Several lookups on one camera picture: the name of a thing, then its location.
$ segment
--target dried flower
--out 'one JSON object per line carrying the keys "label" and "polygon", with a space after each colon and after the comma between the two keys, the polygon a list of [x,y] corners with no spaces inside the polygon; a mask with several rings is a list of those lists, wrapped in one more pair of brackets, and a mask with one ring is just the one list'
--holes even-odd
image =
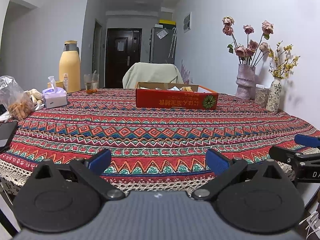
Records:
{"label": "dried flower", "polygon": [[[277,43],[277,50],[279,51],[279,46],[281,42]],[[270,49],[269,51],[269,57],[271,57],[273,59],[273,63],[275,66],[273,66],[271,64],[272,61],[270,61],[270,69],[269,72],[272,73],[272,75],[274,77],[280,78],[280,79],[284,79],[287,78],[289,76],[290,73],[292,73],[292,68],[294,68],[296,65],[298,65],[297,61],[299,59],[300,56],[295,56],[291,62],[289,62],[289,55],[290,55],[290,50],[292,49],[292,44],[283,47],[284,48],[284,52],[285,52],[285,57],[284,60],[282,60],[282,58],[280,57],[284,52],[282,52],[281,54],[279,54],[278,52],[278,56],[276,57],[273,53],[273,51]]]}
{"label": "dried flower", "polygon": [[259,46],[259,49],[262,51],[262,52],[266,52],[269,50],[269,45],[268,43],[266,42],[262,42]]}
{"label": "dried flower", "polygon": [[225,25],[222,29],[222,32],[225,35],[231,36],[233,34],[233,28],[231,28],[229,25]]}
{"label": "dried flower", "polygon": [[268,35],[268,34],[273,34],[273,24],[264,21],[262,23],[262,31],[264,34]]}
{"label": "dried flower", "polygon": [[255,41],[253,41],[253,40],[250,40],[250,41],[249,41],[248,47],[249,47],[250,49],[256,51],[257,48],[258,48],[258,46],[259,46],[259,43],[255,42]]}
{"label": "dried flower", "polygon": [[251,27],[251,25],[243,25],[243,29],[246,34],[254,33],[254,29]]}
{"label": "dried flower", "polygon": [[238,57],[246,57],[247,56],[247,51],[244,48],[244,46],[238,46],[235,48],[235,53]]}
{"label": "dried flower", "polygon": [[235,20],[232,17],[227,16],[222,19],[222,22],[224,25],[231,26],[235,23]]}
{"label": "dried flower", "polygon": [[247,48],[247,49],[246,49],[246,52],[247,52],[247,55],[248,55],[248,56],[251,56],[251,57],[252,57],[253,54],[254,54],[256,51],[253,50],[253,49]]}

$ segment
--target pink vase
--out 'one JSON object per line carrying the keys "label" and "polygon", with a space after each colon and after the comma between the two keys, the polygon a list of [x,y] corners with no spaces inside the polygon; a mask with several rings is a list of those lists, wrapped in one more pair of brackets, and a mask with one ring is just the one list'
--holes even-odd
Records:
{"label": "pink vase", "polygon": [[241,99],[250,99],[251,88],[256,84],[254,82],[256,68],[247,64],[239,64],[236,84],[238,85],[236,97]]}

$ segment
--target warning label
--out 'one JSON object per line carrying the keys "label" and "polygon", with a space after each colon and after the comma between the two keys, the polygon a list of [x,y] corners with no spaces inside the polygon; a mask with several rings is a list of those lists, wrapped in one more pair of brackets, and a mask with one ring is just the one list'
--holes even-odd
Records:
{"label": "warning label", "polygon": [[68,73],[63,74],[63,88],[68,92]]}

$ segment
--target floral vase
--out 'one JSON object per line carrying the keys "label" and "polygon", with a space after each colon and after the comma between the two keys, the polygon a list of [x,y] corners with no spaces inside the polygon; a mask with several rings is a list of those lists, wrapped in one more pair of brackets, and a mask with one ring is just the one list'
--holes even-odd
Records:
{"label": "floral vase", "polygon": [[251,88],[255,87],[256,68],[247,64],[239,64],[236,84],[238,85],[236,97],[250,99]]}
{"label": "floral vase", "polygon": [[271,83],[270,93],[266,109],[272,112],[277,112],[280,103],[281,83],[280,78],[275,77]]}

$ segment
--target table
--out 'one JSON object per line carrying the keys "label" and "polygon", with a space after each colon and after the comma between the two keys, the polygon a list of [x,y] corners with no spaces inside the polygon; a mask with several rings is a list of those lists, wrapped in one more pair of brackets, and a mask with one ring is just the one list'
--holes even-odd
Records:
{"label": "table", "polygon": [[80,91],[68,101],[19,122],[11,148],[0,155],[0,174],[9,192],[16,194],[44,158],[67,163],[108,147],[112,163],[102,177],[125,193],[191,193],[214,177],[205,163],[209,148],[254,163],[267,159],[275,144],[310,151],[295,144],[298,133],[320,136],[302,119],[226,94],[219,95],[215,111],[136,108],[135,90],[124,89],[103,89],[96,95]]}

